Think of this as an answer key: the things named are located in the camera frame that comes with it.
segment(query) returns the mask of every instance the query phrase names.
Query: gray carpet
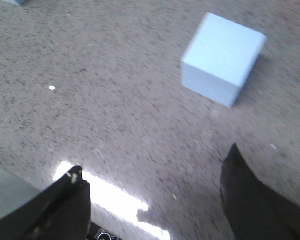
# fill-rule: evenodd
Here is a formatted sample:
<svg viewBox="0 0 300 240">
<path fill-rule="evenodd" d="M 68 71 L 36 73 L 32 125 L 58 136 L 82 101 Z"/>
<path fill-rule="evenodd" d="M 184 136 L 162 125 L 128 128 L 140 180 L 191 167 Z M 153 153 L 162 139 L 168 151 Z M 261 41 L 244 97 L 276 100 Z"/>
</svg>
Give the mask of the gray carpet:
<svg viewBox="0 0 300 240">
<path fill-rule="evenodd" d="M 206 12 L 268 37 L 231 109 L 181 85 L 180 58 Z M 0 0 L 7 171 L 43 190 L 61 162 L 80 164 L 147 203 L 174 240 L 232 240 L 219 188 L 234 142 L 300 205 L 300 0 Z M 93 220 L 152 239 L 98 205 Z"/>
</svg>

